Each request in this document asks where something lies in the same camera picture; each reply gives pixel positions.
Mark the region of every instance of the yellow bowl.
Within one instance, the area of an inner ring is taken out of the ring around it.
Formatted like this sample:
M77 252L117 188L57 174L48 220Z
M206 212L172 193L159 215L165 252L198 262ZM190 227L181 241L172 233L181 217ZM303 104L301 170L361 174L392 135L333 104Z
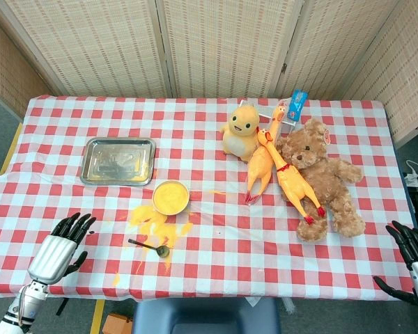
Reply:
M153 206L161 214L173 216L182 212L189 204L189 189L177 180L168 180L153 192Z

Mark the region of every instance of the brown teddy bear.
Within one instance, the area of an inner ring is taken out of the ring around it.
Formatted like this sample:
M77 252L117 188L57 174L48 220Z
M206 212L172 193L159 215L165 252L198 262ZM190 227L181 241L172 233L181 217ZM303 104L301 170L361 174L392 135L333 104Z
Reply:
M322 206L330 206L333 228L345 237L364 233L365 222L356 213L350 193L343 182L356 183L362 179L361 169L347 161L327 157L330 137L325 124L310 119L304 128L280 137L276 149L282 157L294 165L313 187ZM300 221L297 235L305 241L317 241L327 234L327 217L318 215L316 207L306 198L302 206L314 218L313 224Z

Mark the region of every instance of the red and white checkered tablecloth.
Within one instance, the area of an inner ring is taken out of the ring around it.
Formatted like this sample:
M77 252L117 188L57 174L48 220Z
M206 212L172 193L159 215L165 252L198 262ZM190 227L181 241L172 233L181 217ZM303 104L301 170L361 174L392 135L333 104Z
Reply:
M251 101L277 104L272 99ZM307 102L302 123L317 117L327 124L329 156L364 171L364 179L349 189L366 221L365 235L346 239L330 228L326 240L308 244L296 237L300 216L282 198L275 176L255 205L243 204L247 165L222 152L217 132L239 103L32 99L16 151L0 176L0 296L14 294L30 281L26 270L43 239L61 218L78 211L98 218L95 233L77 250L87 250L88 258L78 273L49 287L51 294L387 299L372 275L410 290L408 271L385 230L392 219L412 225L412 218L382 104ZM151 183L143 188L82 184L82 154L94 136L153 138L157 151ZM131 211L149 204L152 190L167 179L181 180L192 190L190 214L180 214L176 224L193 223L176 241L169 268L154 252L127 244L137 234L128 223Z

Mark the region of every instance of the robotic hand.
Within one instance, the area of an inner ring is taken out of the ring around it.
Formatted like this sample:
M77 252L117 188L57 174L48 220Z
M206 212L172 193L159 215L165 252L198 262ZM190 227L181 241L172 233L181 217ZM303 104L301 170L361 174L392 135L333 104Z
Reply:
M79 216L77 212L62 219L45 238L28 269L33 281L20 289L0 322L0 334L28 333L42 302L47 298L48 285L78 270L84 262L87 252L82 252L75 263L69 264L96 218L86 214L76 222Z
M397 221L392 221L392 223L396 229L389 225L385 228L398 244L404 262L410 271L410 277L413 279L414 285L413 294L395 290L378 276L374 276L373 279L379 288L390 296L418 305L418 230L411 230Z

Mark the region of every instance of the spoon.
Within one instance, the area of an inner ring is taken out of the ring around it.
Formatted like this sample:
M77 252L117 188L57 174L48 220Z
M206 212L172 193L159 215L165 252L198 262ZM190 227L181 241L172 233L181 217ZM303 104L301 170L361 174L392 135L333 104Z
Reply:
M128 239L128 242L130 242L131 244L138 245L138 246L143 246L143 247L153 249L154 251L156 251L159 257L167 257L169 256L169 253L170 253L169 247L167 247L166 245L162 245L160 247L153 247L153 246L143 244L142 242L139 242L133 239Z

